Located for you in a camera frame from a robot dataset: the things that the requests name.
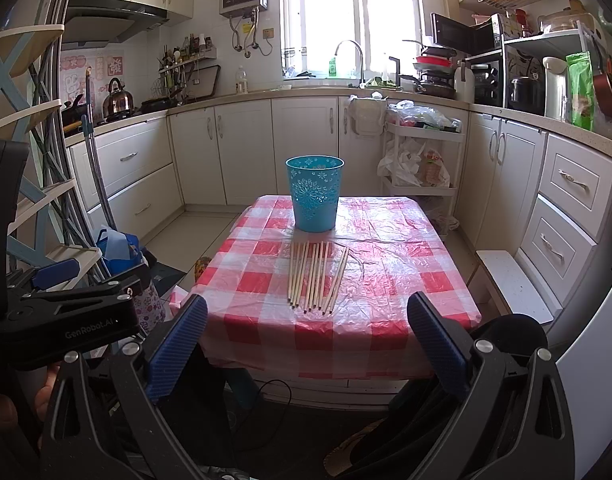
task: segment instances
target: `faucet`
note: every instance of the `faucet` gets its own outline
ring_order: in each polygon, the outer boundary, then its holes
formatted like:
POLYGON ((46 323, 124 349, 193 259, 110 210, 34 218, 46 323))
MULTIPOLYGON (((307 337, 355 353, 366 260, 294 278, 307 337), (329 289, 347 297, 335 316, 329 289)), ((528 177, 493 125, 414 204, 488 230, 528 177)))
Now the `faucet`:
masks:
POLYGON ((335 49, 335 55, 337 55, 337 52, 339 52, 339 47, 342 45, 344 41, 350 41, 355 46, 355 48, 359 51, 359 67, 361 69, 361 75, 359 75, 359 84, 365 83, 366 81, 363 77, 363 51, 359 43, 357 43, 355 40, 342 40, 339 42, 339 44, 337 45, 337 48, 335 49))

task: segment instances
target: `kettle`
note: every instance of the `kettle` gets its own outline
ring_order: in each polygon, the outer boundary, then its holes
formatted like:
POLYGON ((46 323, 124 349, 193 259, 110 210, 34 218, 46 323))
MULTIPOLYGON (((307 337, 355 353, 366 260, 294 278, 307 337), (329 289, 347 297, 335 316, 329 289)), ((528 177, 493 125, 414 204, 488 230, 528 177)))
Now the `kettle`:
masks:
POLYGON ((102 105, 104 118, 111 120, 119 116, 126 116, 132 113, 132 94, 124 90, 118 78, 113 77, 108 83, 108 95, 102 105), (117 88, 113 89, 113 83, 117 83, 117 88))
POLYGON ((474 103, 474 75, 470 63, 460 60, 455 71, 455 99, 465 103, 474 103))

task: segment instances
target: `red and white checkered tablecloth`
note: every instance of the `red and white checkered tablecloth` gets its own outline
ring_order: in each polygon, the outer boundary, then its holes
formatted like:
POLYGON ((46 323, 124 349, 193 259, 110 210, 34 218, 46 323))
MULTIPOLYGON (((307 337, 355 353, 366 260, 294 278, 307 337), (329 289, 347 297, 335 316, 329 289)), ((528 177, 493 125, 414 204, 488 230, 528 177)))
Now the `red and white checkered tablecloth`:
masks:
POLYGON ((451 256, 413 200, 340 198, 335 229, 312 234, 294 229, 290 196, 263 196, 239 218, 192 292, 208 303, 200 343, 214 365, 320 379, 405 379, 430 369, 406 317, 408 297, 418 290, 442 316, 466 328, 479 323, 451 256), (293 234, 296 242, 335 242, 335 262, 342 246, 350 248, 332 315, 288 304, 293 234))

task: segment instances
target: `green bag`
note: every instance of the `green bag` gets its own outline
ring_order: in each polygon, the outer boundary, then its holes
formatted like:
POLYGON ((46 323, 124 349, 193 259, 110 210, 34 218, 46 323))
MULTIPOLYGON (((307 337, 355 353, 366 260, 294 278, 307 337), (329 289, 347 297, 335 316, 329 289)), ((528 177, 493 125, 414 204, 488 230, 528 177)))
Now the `green bag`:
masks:
POLYGON ((566 62, 572 97, 572 124, 592 131, 596 99, 590 53, 570 54, 566 56, 566 62))

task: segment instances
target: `drawer handle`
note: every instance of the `drawer handle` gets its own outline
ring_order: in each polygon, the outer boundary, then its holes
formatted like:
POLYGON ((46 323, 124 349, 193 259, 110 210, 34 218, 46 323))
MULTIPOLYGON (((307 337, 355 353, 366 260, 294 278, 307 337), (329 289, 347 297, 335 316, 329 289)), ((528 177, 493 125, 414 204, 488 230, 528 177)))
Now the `drawer handle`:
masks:
POLYGON ((148 209, 150 207, 150 203, 148 203, 144 209, 140 209, 139 211, 137 211, 137 213, 135 213, 135 216, 137 215, 141 215, 146 209, 148 209))
POLYGON ((123 156, 123 157, 122 157, 122 158, 120 158, 119 160, 121 160, 122 162, 123 162, 123 161, 125 161, 125 160, 129 160, 129 159, 131 159, 133 156, 137 155, 138 153, 139 153, 139 152, 132 152, 132 153, 129 153, 128 155, 123 156))
POLYGON ((587 184, 584 184, 583 182, 579 182, 579 181, 575 180, 574 177, 571 174, 566 173, 566 171, 559 170, 559 174, 562 177, 564 177, 564 179, 566 179, 568 182, 572 182, 573 184, 577 184, 577 186, 583 187, 583 189, 585 189, 586 191, 590 190, 590 188, 588 187, 587 184))
POLYGON ((546 240, 546 237, 543 234, 541 235, 541 241, 544 243, 548 251, 550 251, 551 253, 554 254, 554 256, 559 258, 561 260, 561 263, 564 263, 564 255, 562 253, 556 252, 552 244, 548 240, 546 240))

